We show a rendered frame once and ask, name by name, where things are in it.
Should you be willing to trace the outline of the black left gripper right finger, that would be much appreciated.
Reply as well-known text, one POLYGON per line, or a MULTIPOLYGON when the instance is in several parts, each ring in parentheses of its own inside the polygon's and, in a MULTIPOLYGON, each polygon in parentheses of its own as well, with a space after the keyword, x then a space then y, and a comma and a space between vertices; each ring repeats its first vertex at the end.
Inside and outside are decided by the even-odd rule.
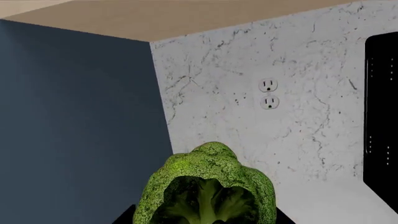
POLYGON ((276 208, 277 216, 275 224, 295 224, 286 214, 284 214, 279 208, 276 208))

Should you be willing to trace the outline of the dark blue cabinet panel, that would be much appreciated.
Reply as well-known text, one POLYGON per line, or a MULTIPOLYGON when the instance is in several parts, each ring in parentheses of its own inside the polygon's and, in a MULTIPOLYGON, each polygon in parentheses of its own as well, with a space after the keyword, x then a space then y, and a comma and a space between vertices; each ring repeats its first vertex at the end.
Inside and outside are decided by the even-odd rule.
POLYGON ((0 19, 0 224, 113 224, 171 154, 148 42, 0 19))

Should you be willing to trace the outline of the green broccoli head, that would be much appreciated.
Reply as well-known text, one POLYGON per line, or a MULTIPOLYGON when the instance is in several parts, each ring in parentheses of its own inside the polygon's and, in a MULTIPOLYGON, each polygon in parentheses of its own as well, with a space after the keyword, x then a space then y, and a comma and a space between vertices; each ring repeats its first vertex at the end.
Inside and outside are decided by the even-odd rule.
POLYGON ((220 142, 170 156, 154 172, 133 224, 276 224, 274 186, 220 142))

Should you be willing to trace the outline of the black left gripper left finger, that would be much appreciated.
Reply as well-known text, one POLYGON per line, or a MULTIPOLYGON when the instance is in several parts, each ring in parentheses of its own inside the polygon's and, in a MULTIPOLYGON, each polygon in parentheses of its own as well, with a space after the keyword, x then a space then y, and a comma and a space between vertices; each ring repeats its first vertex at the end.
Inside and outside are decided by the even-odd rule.
POLYGON ((136 205, 131 205, 112 224, 134 224, 133 216, 135 211, 136 205))

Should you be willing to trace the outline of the beige wooden overhead cabinet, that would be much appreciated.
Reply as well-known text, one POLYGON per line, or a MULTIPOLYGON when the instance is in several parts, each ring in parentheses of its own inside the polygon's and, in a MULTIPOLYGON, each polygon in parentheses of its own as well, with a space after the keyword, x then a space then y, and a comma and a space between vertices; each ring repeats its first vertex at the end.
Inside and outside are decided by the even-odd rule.
POLYGON ((0 0, 8 21, 153 42, 359 0, 0 0))

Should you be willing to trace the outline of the white double wall outlet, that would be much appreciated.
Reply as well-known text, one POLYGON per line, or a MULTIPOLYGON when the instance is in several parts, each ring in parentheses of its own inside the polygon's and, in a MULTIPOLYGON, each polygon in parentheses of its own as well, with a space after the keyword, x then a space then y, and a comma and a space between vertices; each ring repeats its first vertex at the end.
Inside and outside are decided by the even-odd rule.
POLYGON ((280 100, 273 94, 278 87, 278 81, 274 78, 265 78, 259 81, 258 88, 265 95, 260 100, 261 108, 264 110, 276 109, 280 100))

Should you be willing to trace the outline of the black perforated appliance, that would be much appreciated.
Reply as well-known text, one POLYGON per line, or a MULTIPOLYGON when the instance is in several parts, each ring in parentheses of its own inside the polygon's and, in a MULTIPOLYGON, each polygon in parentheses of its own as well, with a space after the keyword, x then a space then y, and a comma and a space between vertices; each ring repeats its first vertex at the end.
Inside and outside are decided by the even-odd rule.
POLYGON ((398 32, 368 37, 363 181, 398 213, 398 32))

